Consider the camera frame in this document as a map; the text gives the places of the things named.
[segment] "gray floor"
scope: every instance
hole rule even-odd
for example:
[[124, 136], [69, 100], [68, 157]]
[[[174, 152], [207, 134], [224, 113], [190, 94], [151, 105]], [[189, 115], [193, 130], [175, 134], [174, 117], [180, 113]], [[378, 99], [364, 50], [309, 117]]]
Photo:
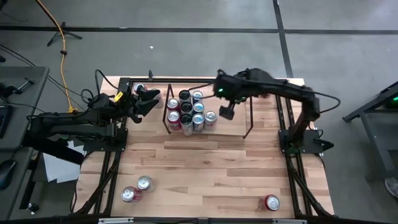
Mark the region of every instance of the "gray floor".
[[[53, 0], [43, 1], [59, 21], [70, 26], [199, 27], [275, 29], [271, 0]], [[286, 29], [398, 29], [395, 0], [280, 0]], [[26, 25], [51, 26], [33, 1], [10, 1], [4, 11]], [[15, 24], [0, 14], [0, 24]], [[46, 43], [53, 32], [0, 31], [4, 44], [37, 65], [50, 67], [60, 80], [62, 42]], [[95, 87], [96, 68], [107, 75], [214, 76], [218, 68], [229, 73], [259, 67], [275, 77], [286, 77], [277, 34], [198, 33], [79, 33], [83, 40], [67, 39], [65, 75], [68, 87], [80, 91]], [[345, 218], [398, 221], [398, 203], [383, 183], [368, 185], [364, 174], [376, 169], [374, 151], [360, 121], [346, 124], [341, 117], [379, 90], [397, 81], [396, 35], [287, 35], [294, 77], [304, 78], [317, 91], [341, 98], [339, 108], [323, 114], [316, 125], [335, 143], [325, 153], [326, 174], [335, 213]], [[23, 64], [8, 57], [0, 65]], [[81, 104], [80, 98], [74, 99]], [[321, 99], [322, 108], [335, 102]], [[48, 83], [39, 108], [65, 111], [65, 96]], [[64, 215], [73, 183], [35, 189], [41, 204], [37, 217]], [[13, 218], [29, 217], [17, 211]]]

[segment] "soda can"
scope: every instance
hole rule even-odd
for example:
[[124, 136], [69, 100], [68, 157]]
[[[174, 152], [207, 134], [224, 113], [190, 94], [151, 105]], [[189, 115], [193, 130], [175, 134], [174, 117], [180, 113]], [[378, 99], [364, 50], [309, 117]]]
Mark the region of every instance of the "soda can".
[[194, 115], [197, 113], [203, 114], [204, 110], [205, 110], [205, 105], [203, 105], [203, 103], [198, 102], [193, 105], [193, 114]]
[[188, 90], [181, 90], [178, 94], [181, 105], [185, 102], [191, 103], [191, 93]]
[[148, 175], [143, 175], [137, 180], [137, 188], [139, 190], [153, 192], [155, 190], [154, 180]]
[[169, 109], [169, 111], [180, 112], [181, 107], [180, 107], [180, 102], [178, 101], [178, 99], [176, 99], [176, 98], [169, 99], [169, 102], [167, 102], [167, 109]]
[[192, 116], [190, 114], [183, 114], [181, 116], [181, 127], [182, 132], [186, 136], [190, 136], [193, 134], [193, 125], [192, 125]]
[[202, 133], [205, 126], [205, 117], [201, 113], [193, 115], [193, 131], [196, 133]]
[[192, 112], [193, 112], [193, 107], [191, 103], [183, 103], [181, 105], [181, 114], [189, 114], [192, 116]]
[[259, 199], [259, 208], [262, 210], [276, 211], [280, 207], [279, 199], [275, 195], [267, 195]]
[[169, 122], [169, 127], [173, 131], [181, 130], [180, 114], [177, 111], [170, 111], [167, 116], [167, 121]]
[[203, 100], [203, 93], [201, 91], [194, 91], [192, 93], [192, 104], [194, 105], [195, 103], [202, 103]]
[[139, 202], [143, 196], [143, 192], [135, 187], [126, 187], [122, 192], [124, 202]]
[[144, 87], [144, 89], [147, 90], [147, 87], [144, 84], [141, 84], [141, 83], [134, 84], [134, 92], [136, 94], [138, 94], [137, 90], [138, 90], [138, 87], [140, 87], [140, 86]]
[[155, 108], [163, 108], [164, 102], [163, 102], [163, 97], [162, 97], [161, 92], [154, 97], [154, 100], [159, 100], [159, 102], [156, 104]]
[[214, 111], [207, 111], [205, 115], [205, 130], [212, 131], [216, 128], [217, 114]]

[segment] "yellow cable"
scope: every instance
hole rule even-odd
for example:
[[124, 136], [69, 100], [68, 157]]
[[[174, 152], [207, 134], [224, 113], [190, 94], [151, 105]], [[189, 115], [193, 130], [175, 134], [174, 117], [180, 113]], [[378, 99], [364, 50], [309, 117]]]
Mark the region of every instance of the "yellow cable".
[[[40, 0], [36, 0], [44, 9], [44, 11], [51, 17], [51, 19], [55, 22], [55, 25], [57, 26], [58, 30], [61, 33], [62, 36], [62, 42], [63, 42], [63, 51], [65, 51], [66, 47], [67, 47], [67, 43], [65, 41], [65, 36], [63, 35], [62, 29], [60, 27], [60, 25], [58, 24], [58, 22], [55, 20], [55, 18], [51, 15], [51, 13], [47, 10], [47, 8], [43, 5], [42, 2], [40, 2]], [[70, 102], [70, 97], [69, 97], [69, 92], [68, 92], [68, 87], [67, 87], [67, 83], [65, 81], [65, 77], [63, 76], [63, 62], [65, 61], [65, 54], [62, 54], [62, 61], [61, 61], [61, 77], [62, 77], [62, 81], [63, 81], [63, 85], [65, 87], [65, 92], [67, 94], [67, 98], [68, 98], [68, 104], [69, 104], [69, 109], [68, 112], [71, 113], [73, 112], [73, 110], [77, 110], [76, 108], [73, 109], [73, 106]]]

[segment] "computer mouse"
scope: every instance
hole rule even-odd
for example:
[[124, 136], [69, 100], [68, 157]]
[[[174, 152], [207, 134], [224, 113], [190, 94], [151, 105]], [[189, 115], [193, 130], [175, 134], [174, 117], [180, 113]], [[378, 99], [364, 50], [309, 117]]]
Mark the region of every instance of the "computer mouse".
[[17, 162], [9, 159], [0, 164], [0, 190], [4, 190], [11, 183], [12, 173], [14, 172]]

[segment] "wooden tabletop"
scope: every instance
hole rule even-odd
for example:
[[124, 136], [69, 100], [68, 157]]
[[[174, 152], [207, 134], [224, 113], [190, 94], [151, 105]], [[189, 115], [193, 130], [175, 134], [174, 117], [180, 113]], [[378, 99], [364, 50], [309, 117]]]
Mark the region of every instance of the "wooden tabletop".
[[[118, 85], [119, 78], [108, 77], [115, 86]], [[301, 78], [289, 81], [297, 85], [304, 84]], [[167, 85], [155, 83], [150, 87], [160, 89], [165, 99]], [[116, 93], [106, 82], [103, 82], [101, 91], [107, 94]], [[301, 104], [292, 101], [292, 107], [297, 119]], [[156, 112], [151, 113], [152, 111], [141, 124], [134, 124], [132, 121], [127, 124], [129, 137], [119, 166], [112, 216], [294, 217], [285, 158], [279, 149], [277, 131], [280, 127], [273, 95], [269, 98], [253, 98], [254, 128], [246, 139], [225, 134], [168, 134], [161, 122], [162, 117]], [[221, 121], [222, 119], [224, 118], [219, 118], [220, 124], [227, 122]], [[246, 127], [238, 120], [235, 122], [239, 125], [231, 126], [231, 129], [240, 127], [239, 133], [246, 132], [242, 129], [249, 127], [248, 102]], [[97, 187], [103, 157], [103, 152], [94, 152], [81, 166], [75, 210], [85, 203]], [[320, 159], [304, 154], [303, 164], [308, 188], [323, 207], [333, 213]], [[152, 193], [146, 193], [139, 203], [123, 202], [123, 188], [136, 186], [141, 175], [150, 175], [156, 181], [157, 188]], [[101, 211], [104, 209], [107, 194], [108, 188], [104, 192]], [[280, 209], [276, 212], [258, 210], [259, 197], [269, 194], [279, 197]], [[298, 190], [298, 195], [300, 208], [305, 213], [301, 190]]]

